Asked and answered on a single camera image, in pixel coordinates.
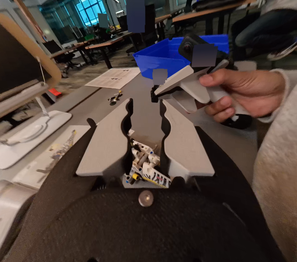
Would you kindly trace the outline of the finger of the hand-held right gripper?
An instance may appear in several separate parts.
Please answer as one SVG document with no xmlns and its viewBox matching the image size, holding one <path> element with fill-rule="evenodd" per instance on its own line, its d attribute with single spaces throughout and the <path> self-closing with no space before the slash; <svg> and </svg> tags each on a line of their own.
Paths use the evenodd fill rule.
<svg viewBox="0 0 297 262">
<path fill-rule="evenodd" d="M 195 99 L 188 93 L 172 93 L 174 99 L 187 113 L 194 114 L 197 111 Z"/>
<path fill-rule="evenodd" d="M 154 96 L 162 96 L 167 94 L 169 91 L 173 90 L 175 87 L 178 87 L 180 82 L 187 78 L 188 76 L 192 75 L 194 70 L 191 66 L 186 66 L 176 72 L 175 74 L 171 75 L 163 85 L 159 85 L 154 90 Z"/>
</svg>

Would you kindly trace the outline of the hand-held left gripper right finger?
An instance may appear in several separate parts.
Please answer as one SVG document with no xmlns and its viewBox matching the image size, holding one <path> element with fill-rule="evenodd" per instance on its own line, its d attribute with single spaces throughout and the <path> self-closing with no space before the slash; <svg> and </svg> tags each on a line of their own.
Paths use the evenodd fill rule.
<svg viewBox="0 0 297 262">
<path fill-rule="evenodd" d="M 169 177 L 212 177 L 214 168 L 194 124 L 168 101 L 160 101 L 161 169 Z"/>
</svg>

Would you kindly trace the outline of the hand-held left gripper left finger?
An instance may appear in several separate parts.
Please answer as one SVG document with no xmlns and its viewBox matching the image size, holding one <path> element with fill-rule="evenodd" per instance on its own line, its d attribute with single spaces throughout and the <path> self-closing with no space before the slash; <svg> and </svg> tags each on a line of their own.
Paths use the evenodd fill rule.
<svg viewBox="0 0 297 262">
<path fill-rule="evenodd" d="M 133 99 L 128 98 L 97 124 L 76 175 L 121 177 L 130 172 L 132 114 Z"/>
</svg>

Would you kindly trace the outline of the black lego connector piece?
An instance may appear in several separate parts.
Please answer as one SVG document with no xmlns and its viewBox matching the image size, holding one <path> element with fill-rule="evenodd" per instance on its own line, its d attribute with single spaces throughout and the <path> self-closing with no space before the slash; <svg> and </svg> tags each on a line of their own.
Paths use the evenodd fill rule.
<svg viewBox="0 0 297 262">
<path fill-rule="evenodd" d="M 154 85 L 151 89 L 151 102 L 152 103 L 158 103 L 159 99 L 158 96 L 156 96 L 155 91 L 158 89 L 159 85 Z"/>
</svg>

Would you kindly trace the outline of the lego propeller plane model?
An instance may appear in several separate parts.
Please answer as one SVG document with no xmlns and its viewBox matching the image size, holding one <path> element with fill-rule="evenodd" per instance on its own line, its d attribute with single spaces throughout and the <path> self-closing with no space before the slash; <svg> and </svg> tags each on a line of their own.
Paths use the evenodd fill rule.
<svg viewBox="0 0 297 262">
<path fill-rule="evenodd" d="M 150 182 L 160 188 L 168 189 L 171 185 L 170 177 L 159 171 L 160 157 L 155 154 L 155 148 L 144 145 L 133 138 L 130 139 L 132 147 L 132 167 L 128 174 L 124 174 L 124 182 L 134 185 L 136 182 Z"/>
</svg>

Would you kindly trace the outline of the small lego pieces with disc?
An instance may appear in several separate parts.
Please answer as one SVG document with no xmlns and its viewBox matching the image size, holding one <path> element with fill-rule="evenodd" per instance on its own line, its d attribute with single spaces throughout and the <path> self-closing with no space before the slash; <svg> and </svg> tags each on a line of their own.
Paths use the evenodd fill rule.
<svg viewBox="0 0 297 262">
<path fill-rule="evenodd" d="M 117 101 L 119 101 L 119 98 L 122 96 L 122 91 L 119 90 L 118 93 L 114 94 L 113 97 L 110 97 L 108 98 L 108 101 L 109 101 L 109 105 L 110 106 L 113 106 L 117 103 Z"/>
</svg>

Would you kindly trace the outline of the person's right hand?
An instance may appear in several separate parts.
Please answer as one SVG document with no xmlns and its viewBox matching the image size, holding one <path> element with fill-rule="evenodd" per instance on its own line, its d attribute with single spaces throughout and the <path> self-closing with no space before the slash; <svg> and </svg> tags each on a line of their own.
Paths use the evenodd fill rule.
<svg viewBox="0 0 297 262">
<path fill-rule="evenodd" d="M 231 96 L 222 97 L 205 108 L 205 112 L 218 123 L 235 114 L 233 100 L 252 117 L 261 118 L 280 107 L 285 93 L 285 79 L 278 72 L 220 69 L 200 77 L 199 81 L 204 87 L 221 86 Z"/>
</svg>

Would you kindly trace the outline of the blue plastic bin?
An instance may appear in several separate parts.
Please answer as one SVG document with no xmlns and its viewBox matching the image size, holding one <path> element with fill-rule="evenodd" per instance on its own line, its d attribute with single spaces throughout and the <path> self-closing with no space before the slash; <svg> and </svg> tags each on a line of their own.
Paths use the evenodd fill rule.
<svg viewBox="0 0 297 262">
<path fill-rule="evenodd" d="M 178 48 L 184 38 L 174 37 L 171 40 L 166 38 L 154 45 L 144 48 L 133 54 L 141 75 L 146 78 L 153 78 L 154 69 L 167 69 L 168 77 L 175 74 L 190 64 L 186 58 L 181 56 Z"/>
</svg>

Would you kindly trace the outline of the wooden office desk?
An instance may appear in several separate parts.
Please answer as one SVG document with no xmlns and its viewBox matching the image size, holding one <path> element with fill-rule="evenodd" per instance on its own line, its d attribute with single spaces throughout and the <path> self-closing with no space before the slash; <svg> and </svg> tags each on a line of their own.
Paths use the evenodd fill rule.
<svg viewBox="0 0 297 262">
<path fill-rule="evenodd" d="M 187 26 L 192 26 L 197 22 L 205 21 L 205 35 L 213 34 L 213 19 L 218 18 L 217 34 L 224 34 L 225 15 L 228 15 L 226 34 L 230 29 L 231 14 L 242 5 L 250 6 L 251 3 L 257 0 L 244 0 L 235 4 L 230 4 L 223 7 L 213 8 L 203 11 L 194 11 L 191 13 L 180 14 L 173 18 L 172 24 L 174 26 L 175 34 L 181 34 L 183 29 Z"/>
<path fill-rule="evenodd" d="M 96 50 L 96 49 L 100 50 L 101 55 L 102 55 L 102 57 L 103 57 L 103 59 L 105 61 L 105 64 L 106 64 L 107 68 L 112 69 L 113 67 L 112 67 L 112 65 L 110 63 L 110 60 L 109 60 L 109 58 L 108 58 L 108 56 L 107 56 L 107 54 L 105 52 L 105 48 L 110 47 L 110 46 L 112 46 L 112 45 L 114 45 L 114 44 L 116 44 L 118 42 L 124 41 L 124 39 L 126 37 L 130 37 L 132 34 L 133 34 L 132 32 L 126 32 L 125 34 L 123 34 L 123 35 L 121 35 L 119 37 L 116 37 L 114 39 L 111 39 L 109 41 L 106 41 L 106 42 L 103 42 L 103 43 L 100 43 L 100 44 L 89 45 L 89 46 L 85 47 L 85 50 L 86 51 L 93 51 L 93 50 Z"/>
</svg>

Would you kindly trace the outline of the black high-back office chair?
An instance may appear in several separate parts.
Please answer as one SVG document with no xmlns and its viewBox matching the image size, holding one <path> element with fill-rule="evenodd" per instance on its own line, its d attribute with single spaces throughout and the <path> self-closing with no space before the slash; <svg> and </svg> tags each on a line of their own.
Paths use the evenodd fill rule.
<svg viewBox="0 0 297 262">
<path fill-rule="evenodd" d="M 158 36 L 155 28 L 155 6 L 149 4 L 145 6 L 145 32 L 132 33 L 128 37 L 132 43 L 132 47 L 126 50 L 128 55 L 132 55 L 142 49 L 154 45 L 158 41 Z"/>
</svg>

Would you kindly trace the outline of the white printed paper sheet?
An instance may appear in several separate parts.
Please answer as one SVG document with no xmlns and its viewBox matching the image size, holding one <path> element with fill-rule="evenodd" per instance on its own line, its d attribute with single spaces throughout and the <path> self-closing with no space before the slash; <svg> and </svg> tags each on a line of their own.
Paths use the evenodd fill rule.
<svg viewBox="0 0 297 262">
<path fill-rule="evenodd" d="M 112 68 L 85 84 L 90 87 L 121 89 L 140 73 L 136 68 Z"/>
</svg>

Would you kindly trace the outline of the open instruction booklet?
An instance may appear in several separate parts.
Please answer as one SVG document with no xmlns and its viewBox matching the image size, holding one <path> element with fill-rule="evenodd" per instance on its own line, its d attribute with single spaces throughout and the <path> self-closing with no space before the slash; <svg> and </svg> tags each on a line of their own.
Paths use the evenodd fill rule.
<svg viewBox="0 0 297 262">
<path fill-rule="evenodd" d="M 13 222 L 26 210 L 25 203 L 35 195 L 62 156 L 90 129 L 69 126 L 48 148 L 21 169 L 12 181 L 1 180 L 0 245 L 3 247 Z"/>
</svg>

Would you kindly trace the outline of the wooden framed board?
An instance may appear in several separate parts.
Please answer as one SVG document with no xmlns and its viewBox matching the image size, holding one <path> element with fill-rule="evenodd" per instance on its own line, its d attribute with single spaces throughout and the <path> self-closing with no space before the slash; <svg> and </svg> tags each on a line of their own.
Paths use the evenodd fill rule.
<svg viewBox="0 0 297 262">
<path fill-rule="evenodd" d="M 1 117 L 41 96 L 61 80 L 56 64 L 6 15 L 0 15 Z"/>
</svg>

